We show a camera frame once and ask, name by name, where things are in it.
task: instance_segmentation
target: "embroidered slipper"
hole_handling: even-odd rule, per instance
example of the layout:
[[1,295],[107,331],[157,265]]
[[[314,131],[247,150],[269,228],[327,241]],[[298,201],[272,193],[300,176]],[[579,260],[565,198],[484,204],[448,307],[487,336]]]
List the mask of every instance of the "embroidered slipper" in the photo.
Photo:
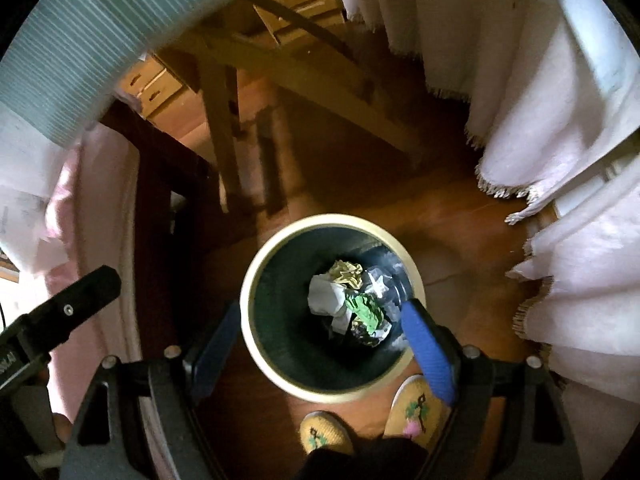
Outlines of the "embroidered slipper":
[[347,455],[353,455],[349,433],[335,417],[327,412],[309,413],[300,423],[300,442],[307,454],[325,447]]
[[448,406],[431,393],[424,376],[411,376],[394,397],[384,437],[410,438],[433,452],[449,412]]

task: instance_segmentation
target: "white curtain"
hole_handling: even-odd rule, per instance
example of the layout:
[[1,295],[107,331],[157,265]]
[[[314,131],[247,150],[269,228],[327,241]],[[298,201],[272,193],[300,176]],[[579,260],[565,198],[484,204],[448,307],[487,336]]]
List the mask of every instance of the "white curtain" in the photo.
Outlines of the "white curtain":
[[[479,187],[526,196],[519,221],[640,125],[640,58],[601,0],[355,0],[428,89],[470,102]],[[612,465],[640,422],[640,157],[530,244],[511,272],[545,278],[514,319],[552,345],[585,478]]]
[[585,478],[598,479],[640,423],[640,156],[529,243],[510,275],[553,282],[514,328],[552,345]]
[[601,0],[355,1],[393,52],[422,58],[433,94],[470,102],[479,186],[529,202],[509,222],[640,125],[640,58]]

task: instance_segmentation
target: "trash can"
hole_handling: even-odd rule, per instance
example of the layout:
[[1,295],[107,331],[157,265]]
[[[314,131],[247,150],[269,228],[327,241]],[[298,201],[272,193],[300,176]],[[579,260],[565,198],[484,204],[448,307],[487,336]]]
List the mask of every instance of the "trash can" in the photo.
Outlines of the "trash can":
[[354,216],[324,214],[285,227],[258,251],[242,283],[242,335],[260,370],[286,392],[311,402],[348,402],[383,386],[413,353],[400,323],[376,348],[335,347],[308,308],[313,275],[342,259],[391,269],[401,301],[425,304],[418,269],[384,229]]

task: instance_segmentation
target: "pink fabric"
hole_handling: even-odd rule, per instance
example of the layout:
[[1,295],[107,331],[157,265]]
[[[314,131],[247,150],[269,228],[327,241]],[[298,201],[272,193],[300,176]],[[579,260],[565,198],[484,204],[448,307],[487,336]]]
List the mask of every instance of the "pink fabric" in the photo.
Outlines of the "pink fabric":
[[[135,191],[138,154],[120,134],[98,124],[69,152],[46,210],[47,235],[62,240],[69,261],[44,275],[49,296],[106,264],[121,274],[126,209]],[[52,352],[52,408],[74,420],[100,361],[131,358],[119,298],[76,329]]]

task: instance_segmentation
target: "white paper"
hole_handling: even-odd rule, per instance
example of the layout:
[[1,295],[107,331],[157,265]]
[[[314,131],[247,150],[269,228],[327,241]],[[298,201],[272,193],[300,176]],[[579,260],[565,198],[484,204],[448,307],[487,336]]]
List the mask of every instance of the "white paper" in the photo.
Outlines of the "white paper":
[[344,308],[344,313],[334,317],[334,320],[331,322],[331,330],[340,335],[345,335],[347,333],[347,329],[349,328],[349,323],[351,322],[351,316],[353,315],[353,311],[350,308]]
[[386,339],[386,336],[389,335],[389,332],[391,332],[391,327],[391,323],[389,323],[386,319],[383,319],[382,323],[380,323],[380,326],[374,331],[371,336],[379,339],[380,343],[382,343]]
[[68,260],[62,241],[46,237],[45,208],[39,196],[0,186],[0,247],[21,272],[42,272]]
[[309,309],[316,316],[334,316],[344,304],[344,286],[331,281],[328,274],[317,274],[309,283]]
[[49,198],[66,150],[0,102],[0,186]]

